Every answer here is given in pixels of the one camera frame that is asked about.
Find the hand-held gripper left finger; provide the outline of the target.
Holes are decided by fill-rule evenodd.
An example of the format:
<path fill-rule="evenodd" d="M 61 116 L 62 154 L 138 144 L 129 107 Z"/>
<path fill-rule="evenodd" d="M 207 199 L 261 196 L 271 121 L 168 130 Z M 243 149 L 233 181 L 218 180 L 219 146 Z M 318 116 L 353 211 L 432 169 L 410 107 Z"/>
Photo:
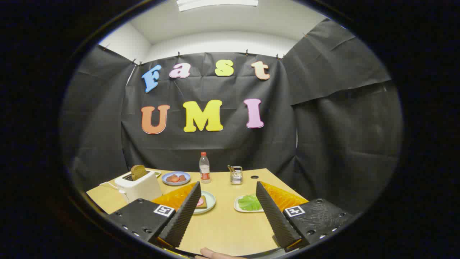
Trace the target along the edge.
<path fill-rule="evenodd" d="M 194 182 L 152 201 L 136 199 L 108 218 L 146 242 L 174 249 L 180 246 L 201 196 L 201 184 Z"/>

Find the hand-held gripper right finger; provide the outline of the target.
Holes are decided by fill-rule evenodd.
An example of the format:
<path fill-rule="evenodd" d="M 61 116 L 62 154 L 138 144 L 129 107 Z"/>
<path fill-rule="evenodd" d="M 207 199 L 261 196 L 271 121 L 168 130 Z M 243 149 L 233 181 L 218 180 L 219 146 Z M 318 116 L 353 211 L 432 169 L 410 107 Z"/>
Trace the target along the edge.
<path fill-rule="evenodd" d="M 308 201 L 262 181 L 257 182 L 256 197 L 275 241 L 286 252 L 331 236 L 354 217 L 323 198 Z"/>

